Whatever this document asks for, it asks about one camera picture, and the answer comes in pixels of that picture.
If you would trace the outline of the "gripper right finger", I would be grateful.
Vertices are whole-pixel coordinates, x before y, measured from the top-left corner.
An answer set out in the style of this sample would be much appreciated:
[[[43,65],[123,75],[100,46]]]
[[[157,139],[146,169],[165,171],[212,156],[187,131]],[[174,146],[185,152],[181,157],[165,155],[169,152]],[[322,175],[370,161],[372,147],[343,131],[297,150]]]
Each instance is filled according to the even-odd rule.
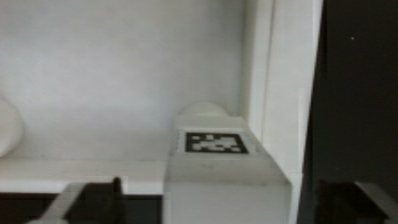
[[[359,224],[398,224],[398,201],[375,183],[357,182]]]

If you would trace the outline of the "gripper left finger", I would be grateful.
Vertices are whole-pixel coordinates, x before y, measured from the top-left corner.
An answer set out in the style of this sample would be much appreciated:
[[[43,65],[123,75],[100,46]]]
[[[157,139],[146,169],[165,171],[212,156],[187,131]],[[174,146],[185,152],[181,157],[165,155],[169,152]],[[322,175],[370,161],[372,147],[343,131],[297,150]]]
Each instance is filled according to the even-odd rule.
[[[27,224],[125,224],[121,178],[71,183],[41,217]]]

